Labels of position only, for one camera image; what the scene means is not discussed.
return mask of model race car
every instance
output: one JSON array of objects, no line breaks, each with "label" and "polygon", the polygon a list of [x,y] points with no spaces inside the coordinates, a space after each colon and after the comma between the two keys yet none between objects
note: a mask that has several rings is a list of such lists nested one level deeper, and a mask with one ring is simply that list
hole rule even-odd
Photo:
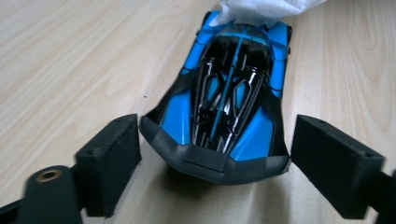
[{"label": "model race car", "polygon": [[177,80],[140,121],[154,150],[178,171],[221,185],[288,171],[281,97],[291,27],[232,22],[208,12]]}]

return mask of blue stripe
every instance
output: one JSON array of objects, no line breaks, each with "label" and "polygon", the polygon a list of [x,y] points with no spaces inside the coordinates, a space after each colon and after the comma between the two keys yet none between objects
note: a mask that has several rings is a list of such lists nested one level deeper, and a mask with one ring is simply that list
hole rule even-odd
[{"label": "blue stripe", "polygon": [[219,120],[221,118],[221,113],[223,111],[223,107],[224,107],[225,101],[227,99],[227,92],[230,89],[231,81],[233,80],[233,70],[234,70],[234,68],[236,66],[236,63],[238,62],[238,53],[239,53],[239,51],[241,49],[242,42],[244,41],[244,37],[243,36],[247,36],[246,32],[247,32],[247,28],[245,27],[244,28],[244,33],[242,33],[241,35],[240,34],[234,34],[233,35],[233,36],[236,36],[236,37],[240,37],[240,39],[239,39],[238,45],[236,46],[235,55],[233,56],[233,65],[232,65],[232,67],[230,69],[230,73],[227,76],[227,82],[225,84],[224,92],[221,95],[218,114],[216,115],[215,123],[213,124],[212,132],[210,133],[210,141],[213,141],[213,137],[215,136],[216,129],[219,126]]}]

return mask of wooden table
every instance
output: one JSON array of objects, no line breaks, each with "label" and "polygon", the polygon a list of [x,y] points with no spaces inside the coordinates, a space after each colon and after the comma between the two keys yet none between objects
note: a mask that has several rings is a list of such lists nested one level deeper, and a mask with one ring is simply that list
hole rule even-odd
[{"label": "wooden table", "polygon": [[[173,83],[217,1],[1,1],[0,206],[24,180],[73,155],[108,122],[144,115]],[[283,97],[286,143],[297,114],[324,119],[396,168],[396,1],[329,0],[286,18],[293,29]],[[143,160],[113,218],[86,223],[372,223],[346,221],[295,166],[221,187]]]}]

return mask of black clamp jaw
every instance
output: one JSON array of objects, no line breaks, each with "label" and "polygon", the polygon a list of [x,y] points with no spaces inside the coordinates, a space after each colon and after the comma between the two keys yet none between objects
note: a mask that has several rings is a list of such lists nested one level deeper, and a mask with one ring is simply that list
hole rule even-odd
[{"label": "black clamp jaw", "polygon": [[137,115],[114,119],[75,155],[72,168],[51,166],[26,182],[24,197],[0,208],[0,223],[82,223],[111,217],[140,162]]},{"label": "black clamp jaw", "polygon": [[297,117],[291,160],[347,219],[364,219],[368,206],[376,223],[396,223],[396,172],[381,172],[385,158],[331,124]]}]

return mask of blue car body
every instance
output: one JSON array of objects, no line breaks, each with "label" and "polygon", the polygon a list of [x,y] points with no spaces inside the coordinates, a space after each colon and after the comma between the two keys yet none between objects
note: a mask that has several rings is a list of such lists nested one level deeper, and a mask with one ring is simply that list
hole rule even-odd
[{"label": "blue car body", "polygon": [[180,172],[223,185],[286,172],[280,100],[291,28],[232,22],[209,12],[174,85],[140,131]]}]

